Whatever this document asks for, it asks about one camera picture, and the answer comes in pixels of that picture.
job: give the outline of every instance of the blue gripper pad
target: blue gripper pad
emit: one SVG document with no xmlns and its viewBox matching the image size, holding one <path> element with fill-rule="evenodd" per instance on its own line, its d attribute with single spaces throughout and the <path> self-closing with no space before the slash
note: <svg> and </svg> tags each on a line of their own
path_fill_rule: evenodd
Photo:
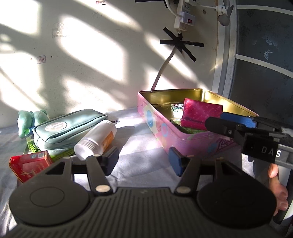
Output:
<svg viewBox="0 0 293 238">
<path fill-rule="evenodd" d="M 243 124 L 249 128 L 256 128 L 256 122 L 251 117 L 241 116 L 234 113 L 223 112 L 220 116 L 221 119 L 227 121 L 234 121 L 239 124 Z"/>
<path fill-rule="evenodd" d="M 185 170 L 185 168 L 182 166 L 182 161 L 181 161 L 183 157 L 184 156 L 175 147 L 171 147 L 169 149 L 169 154 L 168 154 L 169 162 L 175 174 L 179 177 L 182 176 Z"/>
</svg>

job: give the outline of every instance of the human hand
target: human hand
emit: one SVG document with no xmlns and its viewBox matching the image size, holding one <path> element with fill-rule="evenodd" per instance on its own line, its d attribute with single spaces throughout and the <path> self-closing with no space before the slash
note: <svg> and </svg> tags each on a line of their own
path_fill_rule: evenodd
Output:
<svg viewBox="0 0 293 238">
<path fill-rule="evenodd" d="M 275 195 L 277 199 L 277 207 L 274 212 L 274 216 L 278 213 L 279 210 L 285 211 L 288 207 L 288 191 L 284 185 L 282 185 L 278 178 L 278 166 L 276 164 L 270 164 L 268 169 L 269 175 L 269 188 Z"/>
</svg>

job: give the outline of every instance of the metal screw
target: metal screw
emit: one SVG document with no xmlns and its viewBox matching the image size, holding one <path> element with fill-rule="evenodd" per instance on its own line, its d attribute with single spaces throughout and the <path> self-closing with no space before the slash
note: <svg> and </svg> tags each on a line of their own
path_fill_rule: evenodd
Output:
<svg viewBox="0 0 293 238">
<path fill-rule="evenodd" d="M 191 192 L 191 188 L 185 187 L 185 186 L 181 186 L 181 187 L 176 188 L 176 192 L 177 193 L 181 193 L 181 194 L 187 194 L 187 193 L 190 193 Z"/>
<path fill-rule="evenodd" d="M 96 191 L 99 193 L 106 193 L 106 192 L 109 192 L 110 190 L 111 190 L 111 187 L 106 184 L 96 186 Z"/>
</svg>

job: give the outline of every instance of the orange label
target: orange label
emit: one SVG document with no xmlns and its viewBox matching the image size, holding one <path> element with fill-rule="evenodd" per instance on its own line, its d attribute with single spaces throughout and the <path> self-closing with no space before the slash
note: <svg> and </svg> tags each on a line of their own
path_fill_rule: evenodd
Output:
<svg viewBox="0 0 293 238">
<path fill-rule="evenodd" d="M 104 141 L 102 143 L 104 151 L 108 148 L 108 146 L 110 145 L 110 143 L 112 142 L 113 139 L 114 139 L 114 134 L 113 134 L 113 132 L 110 132 L 110 134 L 106 137 L 106 139 L 104 139 Z"/>
</svg>

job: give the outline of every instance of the white cable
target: white cable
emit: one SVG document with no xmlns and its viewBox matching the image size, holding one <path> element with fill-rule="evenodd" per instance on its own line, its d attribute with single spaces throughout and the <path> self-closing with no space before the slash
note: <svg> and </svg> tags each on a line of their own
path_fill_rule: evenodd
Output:
<svg viewBox="0 0 293 238">
<path fill-rule="evenodd" d="M 198 4 L 198 5 L 201 6 L 201 7 L 206 7 L 206 8 L 213 8 L 213 9 L 216 9 L 216 7 L 204 6 L 204 5 L 200 5 L 200 4 Z"/>
<path fill-rule="evenodd" d="M 167 4 L 167 7 L 168 7 L 169 11 L 170 11 L 174 16 L 179 16 L 179 17 L 181 17 L 179 14 L 177 14 L 177 13 L 175 13 L 175 12 L 173 11 L 173 9 L 172 9 L 171 6 L 170 6 L 169 0 L 165 0 L 165 2 L 166 2 L 166 4 Z"/>
<path fill-rule="evenodd" d="M 173 55 L 175 54 L 176 50 L 177 50 L 177 48 L 176 48 L 176 46 L 174 46 L 173 49 L 172 49 L 171 54 L 170 54 L 169 57 L 165 60 L 165 62 L 162 64 L 161 68 L 159 69 L 159 71 L 158 71 L 158 75 L 157 75 L 157 77 L 156 77 L 156 79 L 155 79 L 155 81 L 154 81 L 154 84 L 153 84 L 152 87 L 151 87 L 151 90 L 155 90 L 155 88 L 156 88 L 156 86 L 157 86 L 157 83 L 158 83 L 158 81 L 159 81 L 159 79 L 160 79 L 160 77 L 161 77 L 163 71 L 164 71 L 165 68 L 167 67 L 167 65 L 168 65 L 168 63 L 170 62 L 170 60 L 172 59 L 172 57 L 173 57 Z"/>
</svg>

